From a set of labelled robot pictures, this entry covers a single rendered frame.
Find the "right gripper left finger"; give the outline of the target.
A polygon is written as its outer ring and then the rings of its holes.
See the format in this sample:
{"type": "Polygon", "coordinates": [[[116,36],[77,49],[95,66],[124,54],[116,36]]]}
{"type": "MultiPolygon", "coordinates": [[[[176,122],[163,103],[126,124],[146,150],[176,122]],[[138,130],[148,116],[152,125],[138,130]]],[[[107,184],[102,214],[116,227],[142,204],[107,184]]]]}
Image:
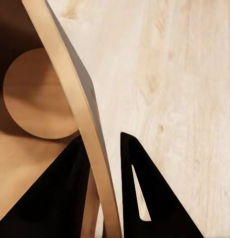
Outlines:
{"type": "Polygon", "coordinates": [[[0,238],[80,238],[90,172],[74,138],[0,221],[0,238]]]}

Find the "trash can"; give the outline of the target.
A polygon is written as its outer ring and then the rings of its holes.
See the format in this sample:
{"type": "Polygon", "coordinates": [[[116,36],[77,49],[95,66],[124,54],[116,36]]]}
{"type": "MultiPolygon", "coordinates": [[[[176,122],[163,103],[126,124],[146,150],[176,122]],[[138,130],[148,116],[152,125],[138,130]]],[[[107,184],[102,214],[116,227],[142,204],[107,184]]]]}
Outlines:
{"type": "Polygon", "coordinates": [[[80,238],[122,238],[93,81],[47,0],[0,0],[0,221],[81,135],[90,172],[80,238]]]}

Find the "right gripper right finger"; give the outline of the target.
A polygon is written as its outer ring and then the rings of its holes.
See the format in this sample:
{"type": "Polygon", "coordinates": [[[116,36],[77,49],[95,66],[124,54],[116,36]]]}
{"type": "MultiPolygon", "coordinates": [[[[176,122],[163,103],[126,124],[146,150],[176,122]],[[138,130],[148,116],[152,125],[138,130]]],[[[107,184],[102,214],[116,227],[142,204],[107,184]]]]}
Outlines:
{"type": "Polygon", "coordinates": [[[140,141],[120,135],[124,238],[204,238],[140,141]],[[140,219],[134,166],[151,221],[140,219]]]}

